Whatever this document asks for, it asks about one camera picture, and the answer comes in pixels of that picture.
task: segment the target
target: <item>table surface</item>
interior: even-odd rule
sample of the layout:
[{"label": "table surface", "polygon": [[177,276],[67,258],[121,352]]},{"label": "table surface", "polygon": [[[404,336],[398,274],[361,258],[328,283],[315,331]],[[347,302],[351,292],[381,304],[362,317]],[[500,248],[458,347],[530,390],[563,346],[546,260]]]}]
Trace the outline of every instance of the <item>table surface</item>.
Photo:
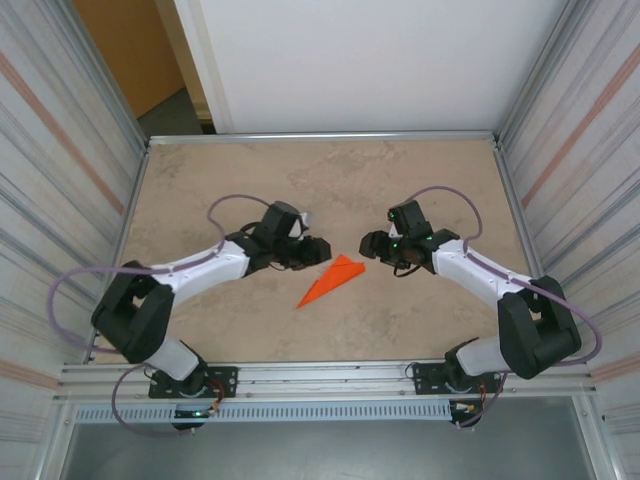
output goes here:
[{"label": "table surface", "polygon": [[[389,266],[358,253],[365,233],[388,228],[390,206],[429,185],[470,196],[485,225],[474,248],[527,271],[490,144],[481,140],[154,146],[123,262],[165,263],[215,245],[219,235],[205,213],[222,195],[282,200],[312,212],[309,233],[326,238],[334,258],[364,262],[366,272],[296,309],[329,263],[266,269],[175,308],[169,332],[210,362],[439,358],[465,340],[495,334],[493,309],[426,270],[394,278]],[[435,229],[463,237],[476,231],[471,210],[454,195],[427,193],[420,203]],[[215,216],[231,232],[263,211],[233,200]]]}]

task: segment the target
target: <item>white wall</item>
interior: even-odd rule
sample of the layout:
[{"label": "white wall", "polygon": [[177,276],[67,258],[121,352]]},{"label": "white wall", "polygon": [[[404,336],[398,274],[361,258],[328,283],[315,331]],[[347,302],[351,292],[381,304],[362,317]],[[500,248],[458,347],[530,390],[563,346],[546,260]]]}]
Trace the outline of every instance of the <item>white wall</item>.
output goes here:
[{"label": "white wall", "polygon": [[499,126],[565,0],[176,0],[221,133]]}]

